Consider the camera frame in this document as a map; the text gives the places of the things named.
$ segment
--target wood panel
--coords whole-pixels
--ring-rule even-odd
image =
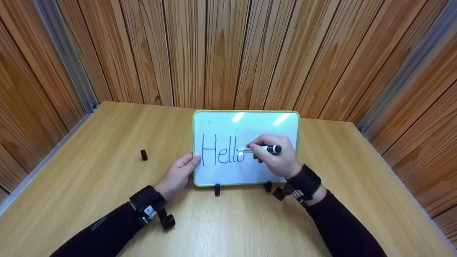
[[[173,106],[170,61],[162,1],[142,0],[140,10],[148,39],[149,53],[154,65],[160,102],[166,106]]]
[[[357,50],[382,0],[343,1],[340,3],[319,53],[315,56],[303,88],[292,92],[285,101],[302,117],[318,118],[338,83],[342,73]]]
[[[426,0],[384,1],[319,118],[347,119],[425,3]]]
[[[437,132],[442,131],[443,126],[452,128],[453,125],[457,125],[455,123],[457,120],[456,99],[457,83],[454,82],[420,119],[383,154],[386,162],[391,167],[395,167],[430,137],[436,138]]]
[[[336,0],[297,1],[264,109],[293,108],[337,6]]]
[[[252,0],[234,109],[262,109],[294,0]]]
[[[366,88],[362,96],[360,98],[353,97],[352,95],[348,96],[353,98],[353,101],[351,101],[349,104],[353,104],[353,102],[356,102],[356,104],[346,119],[347,121],[358,124],[363,119],[376,99],[381,95],[384,88],[388,85],[388,83],[400,69],[403,62],[419,44],[425,33],[427,33],[427,31],[430,29],[431,25],[438,17],[447,2],[447,0],[427,1],[420,13],[411,23],[406,33],[402,36],[395,49],[390,53],[390,56],[387,58],[386,62],[376,73],[372,81],[370,81],[370,76],[372,75],[372,70],[376,69],[377,66],[374,66],[373,69],[370,69],[367,77],[364,78],[362,84],[360,84],[360,87]]]
[[[139,0],[121,0],[128,37],[137,67],[137,74],[146,104],[161,105],[154,65],[149,51]]]
[[[451,244],[457,248],[457,206],[433,219]]]
[[[233,109],[250,0],[207,4],[205,108]]]
[[[164,1],[175,106],[204,108],[205,9],[200,0]]]
[[[408,190],[417,197],[426,209],[428,205],[446,197],[455,196],[457,184],[457,122],[456,118],[449,121],[423,144],[414,149],[401,162],[393,167]],[[435,215],[447,208],[447,200],[434,204],[429,211]]]
[[[457,79],[457,25],[425,61],[367,138],[384,154]]]
[[[90,34],[78,0],[56,0],[56,2],[98,102],[112,101],[103,69],[98,61],[98,54],[90,40]]]
[[[0,17],[66,128],[72,129],[84,111],[33,2],[2,0]]]
[[[8,196],[8,193],[0,189],[0,203]]]
[[[0,143],[30,172],[67,133],[55,106],[0,23]],[[17,168],[10,158],[3,161],[8,168]],[[18,169],[17,177],[23,175]]]
[[[10,193],[27,176],[27,172],[0,144],[0,186]]]
[[[454,170],[448,177],[443,177],[436,185],[417,195],[417,201],[430,217],[436,217],[457,203],[457,174]]]
[[[143,103],[119,1],[79,0],[79,5],[112,99]]]

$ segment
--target arm sleeve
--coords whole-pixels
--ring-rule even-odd
[[[115,257],[143,226],[131,204],[124,203],[74,235],[51,257]]]
[[[306,210],[333,256],[386,256],[373,235],[329,190]]]

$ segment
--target whiteboard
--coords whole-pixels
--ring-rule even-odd
[[[253,154],[237,149],[261,134],[287,136],[296,149],[299,121],[300,116],[294,111],[196,111],[194,155],[200,155],[202,160],[194,172],[195,185],[285,182],[265,163],[254,160]]]

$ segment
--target black wrist strap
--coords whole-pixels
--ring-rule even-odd
[[[138,217],[142,222],[147,224],[157,214],[165,230],[176,225],[173,215],[167,215],[164,197],[152,186],[147,185],[136,192],[130,197],[130,202],[135,207]]]
[[[306,164],[303,164],[301,171],[294,177],[287,179],[283,188],[276,188],[273,195],[282,201],[287,195],[293,194],[297,201],[302,203],[304,200],[313,199],[313,194],[321,183],[320,177]]]
[[[317,191],[322,180],[313,170],[311,170],[306,164],[303,164],[302,170],[295,175],[287,179],[295,190],[300,190],[303,194],[303,199],[312,200],[313,194]]]

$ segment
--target table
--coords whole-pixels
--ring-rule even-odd
[[[194,109],[104,102],[0,216],[0,256],[48,256],[104,214],[155,184],[191,151]],[[454,252],[376,150],[348,122],[301,119],[298,158],[373,233],[389,256]],[[148,161],[141,161],[145,148]],[[292,198],[261,185],[197,188],[191,180],[120,256],[329,256]]]

